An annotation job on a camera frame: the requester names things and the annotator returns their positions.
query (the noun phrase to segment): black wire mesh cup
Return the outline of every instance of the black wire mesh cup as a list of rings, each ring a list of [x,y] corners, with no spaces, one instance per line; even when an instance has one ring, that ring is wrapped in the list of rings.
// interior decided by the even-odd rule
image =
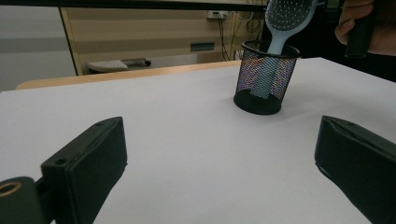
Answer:
[[[280,55],[266,53],[270,42],[242,43],[239,78],[233,101],[253,114],[272,115],[280,111],[300,51],[285,45]]]

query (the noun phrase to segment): table top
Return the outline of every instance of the table top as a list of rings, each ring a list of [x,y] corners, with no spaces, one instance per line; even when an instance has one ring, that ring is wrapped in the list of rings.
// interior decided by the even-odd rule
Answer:
[[[369,223],[315,165],[321,117],[396,142],[394,83],[298,60],[282,110],[233,103],[239,66],[0,93],[0,179],[95,122],[124,119],[129,164],[95,223]]]

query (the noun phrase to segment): black bar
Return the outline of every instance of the black bar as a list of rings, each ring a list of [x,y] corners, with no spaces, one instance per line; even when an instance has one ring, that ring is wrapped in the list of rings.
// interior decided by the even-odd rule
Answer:
[[[205,3],[163,0],[0,0],[5,6],[30,7],[92,7],[92,8],[146,8],[183,10],[264,11],[266,6],[249,4]]]

